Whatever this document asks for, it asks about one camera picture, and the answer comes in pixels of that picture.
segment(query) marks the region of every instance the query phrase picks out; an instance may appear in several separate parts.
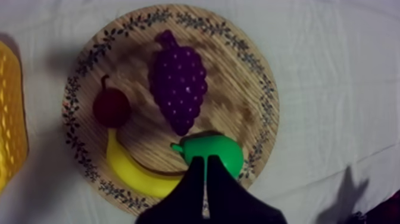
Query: yellow banana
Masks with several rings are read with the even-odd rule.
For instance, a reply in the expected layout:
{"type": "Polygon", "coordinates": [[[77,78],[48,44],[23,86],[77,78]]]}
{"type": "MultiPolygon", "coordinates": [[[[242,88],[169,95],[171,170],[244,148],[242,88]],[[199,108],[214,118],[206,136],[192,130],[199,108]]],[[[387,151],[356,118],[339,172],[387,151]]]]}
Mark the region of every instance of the yellow banana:
{"type": "Polygon", "coordinates": [[[158,198],[166,197],[183,177],[159,175],[142,167],[118,142],[116,129],[108,129],[107,163],[126,185],[158,198]]]}

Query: white cloth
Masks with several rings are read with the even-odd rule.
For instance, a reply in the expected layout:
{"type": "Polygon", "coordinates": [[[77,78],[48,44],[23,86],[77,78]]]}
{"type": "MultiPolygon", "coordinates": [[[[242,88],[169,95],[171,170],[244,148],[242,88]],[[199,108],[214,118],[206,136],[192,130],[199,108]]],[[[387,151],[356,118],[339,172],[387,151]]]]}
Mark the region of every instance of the white cloth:
{"type": "MultiPolygon", "coordinates": [[[[64,144],[61,100],[73,61],[98,30],[129,11],[170,2],[0,2],[0,32],[21,51],[30,142],[26,165],[0,197],[0,223],[134,221],[79,175],[64,144]]],[[[399,1],[174,2],[228,18],[270,63],[279,132],[251,193],[289,223],[319,224],[368,211],[400,189],[399,1]]]]}

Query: grape stem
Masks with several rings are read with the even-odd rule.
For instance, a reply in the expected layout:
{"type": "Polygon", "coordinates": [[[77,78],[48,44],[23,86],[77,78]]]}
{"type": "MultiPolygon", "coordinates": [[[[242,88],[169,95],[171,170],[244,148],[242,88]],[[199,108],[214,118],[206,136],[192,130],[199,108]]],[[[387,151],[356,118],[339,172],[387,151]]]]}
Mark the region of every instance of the grape stem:
{"type": "Polygon", "coordinates": [[[103,88],[103,91],[106,90],[106,88],[107,88],[107,86],[105,84],[105,80],[108,79],[108,78],[110,78],[110,76],[107,75],[107,74],[105,76],[101,77],[101,86],[103,88]]]}
{"type": "Polygon", "coordinates": [[[171,30],[166,30],[160,33],[155,38],[155,41],[160,43],[163,49],[170,49],[178,46],[178,43],[176,42],[175,37],[172,34],[171,30]]]}

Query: red object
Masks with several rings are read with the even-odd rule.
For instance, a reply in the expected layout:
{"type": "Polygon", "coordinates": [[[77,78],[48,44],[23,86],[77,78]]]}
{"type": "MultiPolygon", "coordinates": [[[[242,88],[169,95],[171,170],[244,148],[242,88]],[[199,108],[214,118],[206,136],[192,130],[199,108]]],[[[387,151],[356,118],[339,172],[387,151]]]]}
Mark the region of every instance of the red object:
{"type": "Polygon", "coordinates": [[[118,128],[128,121],[132,109],[128,98],[121,90],[106,88],[105,80],[107,78],[109,76],[105,75],[101,79],[103,90],[93,103],[93,115],[105,127],[118,128]]]}

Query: cherry stem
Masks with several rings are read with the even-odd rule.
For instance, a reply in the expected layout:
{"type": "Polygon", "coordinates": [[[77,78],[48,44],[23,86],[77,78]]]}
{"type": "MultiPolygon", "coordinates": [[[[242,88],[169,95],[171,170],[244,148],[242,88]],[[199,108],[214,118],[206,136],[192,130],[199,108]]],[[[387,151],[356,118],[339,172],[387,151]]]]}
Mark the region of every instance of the cherry stem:
{"type": "Polygon", "coordinates": [[[108,78],[110,78],[110,76],[107,74],[105,76],[101,77],[101,86],[103,87],[103,91],[107,88],[107,86],[105,84],[105,80],[108,78]]]}

